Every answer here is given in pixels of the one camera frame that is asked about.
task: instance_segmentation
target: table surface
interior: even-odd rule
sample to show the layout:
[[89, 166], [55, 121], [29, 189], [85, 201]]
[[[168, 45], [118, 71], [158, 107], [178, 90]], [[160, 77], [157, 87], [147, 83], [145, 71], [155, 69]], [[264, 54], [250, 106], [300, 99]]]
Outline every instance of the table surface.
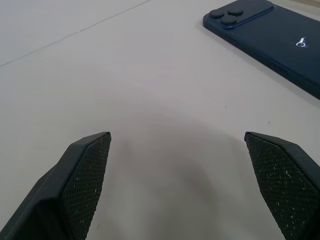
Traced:
[[0, 228], [69, 144], [111, 131], [88, 240], [284, 239], [244, 135], [320, 164], [320, 102], [203, 28], [230, 0], [25, 2], [0, 21]]

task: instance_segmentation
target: phone logo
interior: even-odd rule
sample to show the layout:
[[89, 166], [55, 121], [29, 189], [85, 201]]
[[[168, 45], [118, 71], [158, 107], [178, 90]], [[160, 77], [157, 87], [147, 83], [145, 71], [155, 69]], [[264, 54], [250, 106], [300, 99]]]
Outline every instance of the phone logo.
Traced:
[[307, 45], [307, 38], [306, 37], [302, 37], [300, 39], [300, 41], [298, 41], [296, 44], [295, 44], [297, 47], [300, 47], [300, 48], [306, 48], [308, 47]]

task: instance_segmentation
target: phone case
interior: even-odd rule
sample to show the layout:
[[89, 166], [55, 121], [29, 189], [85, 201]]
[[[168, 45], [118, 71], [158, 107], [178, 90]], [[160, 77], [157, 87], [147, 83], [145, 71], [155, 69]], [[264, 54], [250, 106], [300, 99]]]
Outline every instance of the phone case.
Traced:
[[203, 26], [320, 99], [320, 22], [266, 0], [237, 0]]

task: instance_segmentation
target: white table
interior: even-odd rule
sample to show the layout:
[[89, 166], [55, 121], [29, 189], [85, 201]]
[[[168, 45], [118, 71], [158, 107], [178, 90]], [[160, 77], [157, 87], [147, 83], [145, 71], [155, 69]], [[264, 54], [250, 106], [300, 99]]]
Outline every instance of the white table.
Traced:
[[148, 0], [4, 0], [0, 66], [77, 34]]
[[88, 240], [283, 240], [243, 138], [320, 164], [320, 102], [203, 28], [228, 2], [151, 0], [1, 67], [0, 228], [69, 144], [111, 131]]

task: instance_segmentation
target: smartphone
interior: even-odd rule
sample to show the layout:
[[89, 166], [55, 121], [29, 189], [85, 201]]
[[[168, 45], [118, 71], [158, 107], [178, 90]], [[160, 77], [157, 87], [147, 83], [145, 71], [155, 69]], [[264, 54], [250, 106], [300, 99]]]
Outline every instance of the smartphone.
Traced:
[[320, 22], [267, 0], [237, 0], [203, 26], [320, 99]]

